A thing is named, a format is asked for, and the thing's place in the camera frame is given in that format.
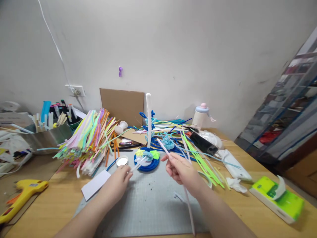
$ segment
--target cutting mat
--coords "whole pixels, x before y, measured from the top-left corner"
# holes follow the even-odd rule
[[[126,152],[125,155],[133,167],[134,152]],[[109,172],[112,174],[116,169],[114,165]],[[135,171],[123,198],[105,216],[95,237],[191,233],[187,204],[174,198],[174,191],[186,199],[183,186],[178,185],[165,171],[165,162],[160,162],[156,170],[150,173]],[[208,232],[197,200],[190,194],[189,197],[196,232]],[[83,198],[75,215],[85,205]]]

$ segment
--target white wall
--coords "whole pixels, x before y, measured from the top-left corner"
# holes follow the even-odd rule
[[[41,2],[86,109],[101,106],[99,88],[150,92],[160,119],[206,102],[217,122],[205,125],[231,139],[317,25],[314,0]],[[0,1],[0,81],[0,101],[32,113],[43,100],[77,105],[37,0]]]

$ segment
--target yellow glue gun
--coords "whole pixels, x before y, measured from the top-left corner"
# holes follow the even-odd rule
[[[22,189],[22,193],[7,202],[7,204],[11,204],[11,207],[0,216],[0,224],[8,223],[35,193],[43,192],[48,185],[47,181],[36,179],[18,181],[16,188]]]

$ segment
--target wooden table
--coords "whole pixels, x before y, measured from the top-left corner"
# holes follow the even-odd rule
[[[209,129],[209,131],[216,133],[221,139],[227,139],[216,129]],[[224,145],[249,172],[254,181],[267,176],[278,182],[275,175],[233,141],[224,141]],[[224,177],[231,177],[221,162],[215,161],[212,164],[220,168]],[[88,181],[89,178],[85,176],[77,179],[72,168],[64,168],[60,173],[54,174],[47,190],[39,195],[6,237],[52,237],[73,217],[83,198],[81,188]],[[250,184],[242,184],[248,189],[251,187]],[[214,186],[213,190],[258,237],[316,237],[317,209],[308,202],[305,202],[304,210],[297,223],[288,225],[250,192],[241,194],[233,189],[224,190],[220,186]],[[177,237],[192,237],[192,234],[177,235]],[[197,237],[210,237],[210,234],[198,234]]]

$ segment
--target hand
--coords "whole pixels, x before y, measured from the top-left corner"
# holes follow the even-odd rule
[[[207,186],[202,180],[197,170],[189,161],[178,154],[170,153],[170,157],[165,155],[161,161],[166,161],[167,173],[178,183],[183,184],[191,195],[195,198],[201,193],[201,190]]]
[[[130,170],[128,165],[119,166],[101,187],[98,197],[105,203],[107,209],[110,210],[122,198],[133,175],[133,173],[128,173]]]

